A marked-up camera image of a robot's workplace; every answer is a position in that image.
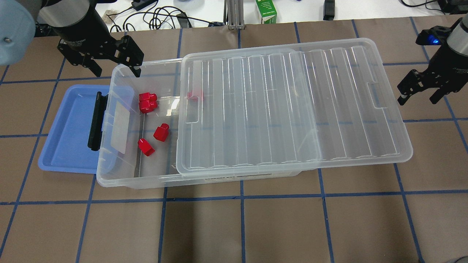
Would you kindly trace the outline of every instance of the blue light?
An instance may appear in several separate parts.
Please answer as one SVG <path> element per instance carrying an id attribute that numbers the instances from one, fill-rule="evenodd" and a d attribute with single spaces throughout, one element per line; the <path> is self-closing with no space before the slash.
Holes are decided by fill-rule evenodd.
<path id="1" fill-rule="evenodd" d="M 427 38 L 429 45 L 437 45 L 439 44 L 439 40 L 434 35 L 429 35 Z"/>

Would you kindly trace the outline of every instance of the white floor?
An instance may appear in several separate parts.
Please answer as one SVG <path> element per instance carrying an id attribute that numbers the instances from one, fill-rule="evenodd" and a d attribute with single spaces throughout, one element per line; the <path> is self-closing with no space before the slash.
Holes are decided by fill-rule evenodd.
<path id="1" fill-rule="evenodd" d="M 278 11 L 278 23 L 320 21 L 323 18 L 324 0 L 273 0 Z M 410 5 L 424 3 L 425 0 L 405 0 Z M 131 0 L 117 0 L 112 4 L 98 4 L 96 10 L 100 15 L 108 9 L 120 12 L 131 6 Z M 208 21 L 223 21 L 224 0 L 160 0 L 158 7 L 175 6 L 183 10 L 189 17 L 195 17 Z M 438 8 L 436 2 L 427 5 L 429 8 Z M 122 26 L 125 18 L 135 13 L 129 10 L 115 19 Z M 422 7 L 406 7 L 400 0 L 336 0 L 335 20 L 427 16 L 441 15 L 440 11 L 427 10 Z M 135 15 L 128 20 L 137 30 L 146 30 L 148 25 L 142 22 L 143 15 Z M 256 13 L 255 0 L 244 0 L 244 20 L 246 24 L 258 24 L 260 20 Z M 191 22 L 194 27 L 206 27 L 207 24 L 199 21 Z M 170 28 L 167 23 L 163 28 Z"/>

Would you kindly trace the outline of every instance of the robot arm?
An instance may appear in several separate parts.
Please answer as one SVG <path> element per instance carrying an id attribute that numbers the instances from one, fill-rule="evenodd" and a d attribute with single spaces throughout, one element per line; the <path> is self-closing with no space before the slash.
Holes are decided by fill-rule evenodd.
<path id="1" fill-rule="evenodd" d="M 34 21 L 39 14 L 62 38 L 57 48 L 72 65 L 89 68 L 100 76 L 102 69 L 95 59 L 109 59 L 128 66 L 137 77 L 141 74 L 139 66 L 144 57 L 141 49 L 130 36 L 120 40 L 111 37 L 89 0 L 0 0 L 0 12 L 7 14 L 12 11 L 24 17 L 19 24 L 15 22 L 21 21 L 14 17 L 5 21 L 4 24 L 12 27 L 6 27 L 8 31 L 0 31 L 3 39 L 0 65 L 22 58 L 34 36 Z"/>
<path id="2" fill-rule="evenodd" d="M 411 70 L 398 84 L 400 105 L 428 88 L 437 90 L 430 97 L 436 104 L 445 95 L 459 92 L 468 82 L 468 15 L 451 27 L 435 26 L 419 33 L 416 44 L 441 45 L 423 72 Z"/>

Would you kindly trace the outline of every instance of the white label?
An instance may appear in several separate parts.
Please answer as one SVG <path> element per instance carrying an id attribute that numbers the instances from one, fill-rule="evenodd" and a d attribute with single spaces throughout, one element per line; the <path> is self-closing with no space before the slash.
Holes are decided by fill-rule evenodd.
<path id="1" fill-rule="evenodd" d="M 125 154 L 127 145 L 129 122 L 130 112 L 120 102 L 117 102 L 110 145 L 122 154 Z"/>

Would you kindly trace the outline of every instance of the black handle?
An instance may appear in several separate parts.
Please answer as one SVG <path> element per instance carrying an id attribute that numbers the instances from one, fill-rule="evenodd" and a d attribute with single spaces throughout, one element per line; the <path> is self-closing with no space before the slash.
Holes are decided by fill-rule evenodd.
<path id="1" fill-rule="evenodd" d="M 102 137 L 102 122 L 104 120 L 104 111 L 107 107 L 107 96 L 103 96 L 100 91 L 96 94 L 96 102 L 94 104 L 93 121 L 91 122 L 91 130 L 89 131 L 88 147 L 93 151 L 98 151 L 101 148 Z"/>

